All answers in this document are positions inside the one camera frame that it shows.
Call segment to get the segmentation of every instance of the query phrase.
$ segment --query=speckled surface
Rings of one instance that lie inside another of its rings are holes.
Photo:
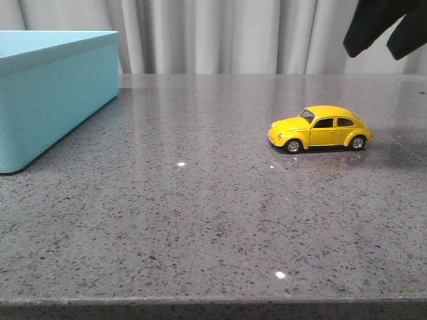
[[[427,301],[427,78],[121,83],[28,168],[0,175],[0,303]],[[353,110],[374,142],[272,147],[270,123],[313,104]]]

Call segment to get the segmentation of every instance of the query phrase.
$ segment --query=curtain fold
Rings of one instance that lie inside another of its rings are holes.
[[[391,30],[357,58],[342,40],[357,0],[0,0],[0,29],[118,30],[123,73],[416,73]]]

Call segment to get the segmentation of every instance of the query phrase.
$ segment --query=black cloth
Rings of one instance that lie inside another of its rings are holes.
[[[401,59],[427,43],[427,0],[359,0],[344,38],[348,55],[357,56],[393,25],[387,47]]]

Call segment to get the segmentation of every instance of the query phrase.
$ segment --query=light blue box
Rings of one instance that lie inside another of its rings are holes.
[[[0,173],[117,96],[117,41],[117,31],[0,31]]]

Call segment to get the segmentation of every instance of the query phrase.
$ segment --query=volkswagen beetle model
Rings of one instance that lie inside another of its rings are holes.
[[[306,107],[294,118],[276,121],[268,131],[268,139],[287,153],[323,146],[345,146],[361,150],[372,133],[351,111],[335,105]]]

